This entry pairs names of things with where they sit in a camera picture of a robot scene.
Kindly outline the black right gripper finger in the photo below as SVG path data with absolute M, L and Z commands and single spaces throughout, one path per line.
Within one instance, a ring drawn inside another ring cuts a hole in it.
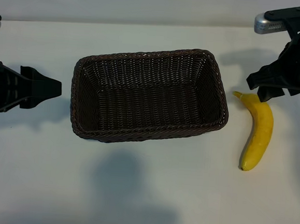
M 257 91 L 260 102 L 267 102 L 272 98 L 284 96 L 284 91 L 281 87 L 259 86 Z
M 283 63 L 276 60 L 269 65 L 262 66 L 259 71 L 249 74 L 247 84 L 251 90 L 258 87 L 265 87 L 269 90 L 282 90 L 278 78 L 281 76 Z

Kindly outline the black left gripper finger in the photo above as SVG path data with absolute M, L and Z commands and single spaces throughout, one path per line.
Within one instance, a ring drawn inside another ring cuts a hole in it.
M 19 87 L 32 90 L 45 90 L 61 92 L 62 84 L 60 81 L 48 78 L 32 67 L 20 67 Z
M 41 102 L 52 99 L 55 97 L 59 97 L 62 95 L 61 91 L 53 91 L 53 90 L 45 90 L 33 92 L 31 96 L 25 98 L 23 101 L 20 102 L 21 109 L 32 109 L 36 107 Z

